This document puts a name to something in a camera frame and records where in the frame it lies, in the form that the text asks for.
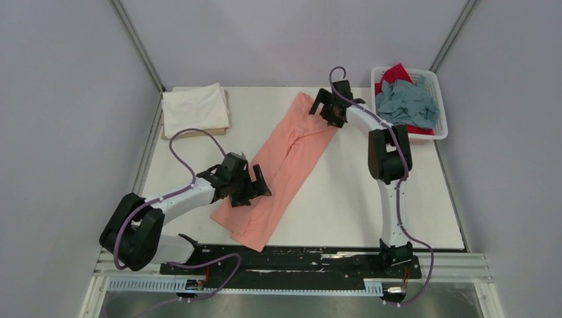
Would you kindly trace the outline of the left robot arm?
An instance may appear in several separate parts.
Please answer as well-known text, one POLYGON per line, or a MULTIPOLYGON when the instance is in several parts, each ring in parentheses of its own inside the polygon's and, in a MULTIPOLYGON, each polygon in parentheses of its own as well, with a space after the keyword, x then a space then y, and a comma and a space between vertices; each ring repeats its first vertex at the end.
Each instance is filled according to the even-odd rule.
POLYGON ((222 199, 237 208, 271 194, 260 166, 249 166, 245 157, 230 152, 222 163, 196 174, 186 187, 153 198, 135 193, 123 196, 101 232, 99 244, 114 256, 119 269, 139 271, 148 264, 173 263, 185 273, 195 274, 202 267, 202 255, 186 235, 164 235, 164 225, 222 199))

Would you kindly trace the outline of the salmon pink t shirt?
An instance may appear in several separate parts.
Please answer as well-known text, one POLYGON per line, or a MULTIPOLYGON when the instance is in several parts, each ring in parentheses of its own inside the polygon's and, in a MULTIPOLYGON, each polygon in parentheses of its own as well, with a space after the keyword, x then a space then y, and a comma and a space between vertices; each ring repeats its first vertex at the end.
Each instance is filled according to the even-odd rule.
POLYGON ((311 115, 313 97, 299 92, 283 119, 251 161, 258 164, 270 196, 233 207, 224 200, 211 219, 231 238, 260 252, 270 240, 285 211, 328 147, 337 129, 319 115, 311 115))

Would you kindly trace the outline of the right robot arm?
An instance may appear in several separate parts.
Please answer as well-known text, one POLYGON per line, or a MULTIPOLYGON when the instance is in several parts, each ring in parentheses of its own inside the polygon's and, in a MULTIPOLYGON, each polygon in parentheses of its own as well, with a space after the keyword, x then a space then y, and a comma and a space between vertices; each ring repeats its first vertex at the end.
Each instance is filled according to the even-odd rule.
POLYGON ((376 267, 386 276, 396 276, 413 260, 411 240, 405 233, 406 179, 412 169, 408 132, 371 111, 362 99, 355 99, 347 80, 320 89, 309 110, 329 126, 352 125, 368 139, 368 170, 376 180, 382 207, 382 233, 376 267))

